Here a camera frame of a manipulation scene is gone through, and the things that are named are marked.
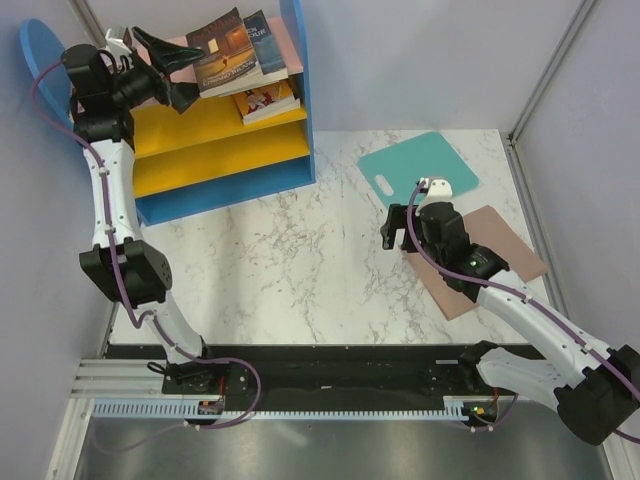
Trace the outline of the orange night street book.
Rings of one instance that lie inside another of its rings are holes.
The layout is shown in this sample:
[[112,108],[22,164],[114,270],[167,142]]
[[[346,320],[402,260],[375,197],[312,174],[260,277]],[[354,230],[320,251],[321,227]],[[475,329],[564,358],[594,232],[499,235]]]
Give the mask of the orange night street book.
[[200,96],[222,96],[262,76],[249,33],[237,8],[186,35],[204,56],[193,64]]

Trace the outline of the Roald Dahl Charlie book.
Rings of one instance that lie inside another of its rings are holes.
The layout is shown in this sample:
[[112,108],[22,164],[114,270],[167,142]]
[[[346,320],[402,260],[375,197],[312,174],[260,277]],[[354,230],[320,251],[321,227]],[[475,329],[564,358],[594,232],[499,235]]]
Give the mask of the Roald Dahl Charlie book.
[[288,113],[301,106],[300,99],[287,80],[241,91],[233,94],[232,99],[244,125]]

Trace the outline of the Nineteen Eighty-Four dark book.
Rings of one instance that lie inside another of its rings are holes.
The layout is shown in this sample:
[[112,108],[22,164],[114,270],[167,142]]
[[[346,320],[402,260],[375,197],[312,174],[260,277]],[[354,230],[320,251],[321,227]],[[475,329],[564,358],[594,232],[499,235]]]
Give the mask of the Nineteen Eighty-Four dark book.
[[258,10],[245,17],[243,21],[262,72],[258,85],[286,79],[288,70],[264,12]]

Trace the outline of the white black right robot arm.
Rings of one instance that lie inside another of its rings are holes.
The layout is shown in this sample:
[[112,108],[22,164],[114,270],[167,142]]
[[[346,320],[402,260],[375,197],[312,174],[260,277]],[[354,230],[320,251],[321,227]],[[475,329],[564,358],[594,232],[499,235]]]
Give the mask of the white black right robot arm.
[[392,204],[380,229],[382,247],[417,253],[447,287],[492,312],[540,354],[531,360],[482,341],[458,368],[467,392],[506,389],[558,414],[580,440],[602,444],[639,409],[639,354],[628,345],[610,347],[532,294],[508,262],[474,243],[450,202],[423,207]]

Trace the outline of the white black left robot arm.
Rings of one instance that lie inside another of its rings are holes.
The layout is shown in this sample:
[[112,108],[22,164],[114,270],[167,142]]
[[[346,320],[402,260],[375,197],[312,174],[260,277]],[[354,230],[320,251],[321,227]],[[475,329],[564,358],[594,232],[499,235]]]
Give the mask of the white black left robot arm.
[[171,289],[167,257],[142,235],[135,202],[135,123],[133,109],[149,100],[185,112],[199,97],[192,82],[175,83],[172,73],[204,54],[177,45],[139,27],[108,31],[107,46],[68,48],[61,56],[72,85],[72,137],[81,145],[91,176],[94,233],[91,248],[80,254],[82,271],[131,324],[154,332],[171,366],[191,362],[185,382],[208,393],[219,369],[205,359],[205,342],[189,325]]

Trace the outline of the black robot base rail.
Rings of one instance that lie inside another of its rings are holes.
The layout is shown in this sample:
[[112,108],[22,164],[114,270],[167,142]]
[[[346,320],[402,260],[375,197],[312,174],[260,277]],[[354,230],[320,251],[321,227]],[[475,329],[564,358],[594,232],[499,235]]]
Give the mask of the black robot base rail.
[[211,358],[240,364],[191,367],[166,378],[166,394],[221,394],[244,411],[324,407],[440,407],[447,397],[495,392],[465,363],[473,345],[213,345]]

